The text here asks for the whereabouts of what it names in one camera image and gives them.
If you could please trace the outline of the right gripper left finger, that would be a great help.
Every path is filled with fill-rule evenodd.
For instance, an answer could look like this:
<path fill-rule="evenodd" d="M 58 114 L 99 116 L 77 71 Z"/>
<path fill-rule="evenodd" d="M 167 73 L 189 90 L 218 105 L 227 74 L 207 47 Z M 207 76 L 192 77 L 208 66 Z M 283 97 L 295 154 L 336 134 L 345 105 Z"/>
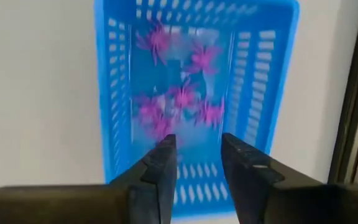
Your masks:
<path fill-rule="evenodd" d="M 110 181 L 114 224 L 170 224 L 177 181 L 177 142 L 165 136 L 132 167 Z"/>

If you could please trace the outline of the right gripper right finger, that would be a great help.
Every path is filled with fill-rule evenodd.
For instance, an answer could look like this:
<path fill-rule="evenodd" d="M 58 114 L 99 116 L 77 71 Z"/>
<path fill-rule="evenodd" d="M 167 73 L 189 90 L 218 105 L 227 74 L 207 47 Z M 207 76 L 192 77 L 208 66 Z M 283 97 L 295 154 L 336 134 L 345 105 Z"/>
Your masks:
<path fill-rule="evenodd" d="M 222 135 L 224 175 L 240 224 L 318 224 L 322 183 L 254 148 Z"/>

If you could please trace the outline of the purple plastic spider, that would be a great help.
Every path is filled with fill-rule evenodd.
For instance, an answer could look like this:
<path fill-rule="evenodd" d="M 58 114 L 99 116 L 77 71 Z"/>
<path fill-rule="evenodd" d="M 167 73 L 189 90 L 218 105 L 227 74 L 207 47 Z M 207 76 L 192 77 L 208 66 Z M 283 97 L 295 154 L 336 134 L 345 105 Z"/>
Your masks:
<path fill-rule="evenodd" d="M 155 141 L 161 141 L 174 133 L 173 117 L 165 114 L 157 96 L 142 95 L 137 97 L 135 102 L 138 105 L 137 115 L 140 124 Z"/>
<path fill-rule="evenodd" d="M 167 95 L 173 98 L 173 105 L 176 109 L 182 110 L 194 107 L 196 100 L 196 87 L 198 84 L 190 83 L 189 80 L 181 86 L 170 88 Z"/>
<path fill-rule="evenodd" d="M 191 64 L 184 68 L 189 74 L 203 72 L 207 75 L 214 75 L 218 72 L 217 68 L 212 66 L 214 59 L 223 51 L 219 46 L 205 46 L 198 42 L 193 42 L 193 54 L 191 55 Z"/>
<path fill-rule="evenodd" d="M 153 28 L 150 29 L 148 34 L 140 35 L 138 31 L 135 33 L 136 46 L 151 52 L 154 65 L 157 65 L 158 61 L 161 61 L 163 65 L 167 65 L 164 53 L 173 43 L 173 36 L 165 30 L 164 25 L 160 21 L 155 21 L 152 25 Z"/>
<path fill-rule="evenodd" d="M 224 114 L 224 98 L 217 105 L 207 100 L 198 103 L 198 111 L 195 114 L 195 124 L 204 123 L 208 127 L 217 129 Z"/>

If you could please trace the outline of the blue plastic basket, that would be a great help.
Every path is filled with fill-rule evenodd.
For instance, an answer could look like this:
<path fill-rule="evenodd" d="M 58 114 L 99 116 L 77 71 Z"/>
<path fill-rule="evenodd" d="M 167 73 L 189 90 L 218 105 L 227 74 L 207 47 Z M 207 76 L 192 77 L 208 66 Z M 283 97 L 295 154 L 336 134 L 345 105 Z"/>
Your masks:
<path fill-rule="evenodd" d="M 104 175 L 128 170 L 158 141 L 138 119 L 135 99 L 157 96 L 173 117 L 177 139 L 177 184 L 173 216 L 190 217 L 234 210 L 221 162 L 221 137 L 231 133 L 269 152 L 277 123 L 298 16 L 296 0 L 94 0 L 99 108 Z M 173 36 L 154 65 L 149 50 L 136 46 L 160 21 Z M 219 46 L 214 75 L 184 71 L 193 42 Z M 194 107 L 176 109 L 170 88 L 196 83 Z M 198 103 L 224 114 L 217 129 L 195 124 Z"/>

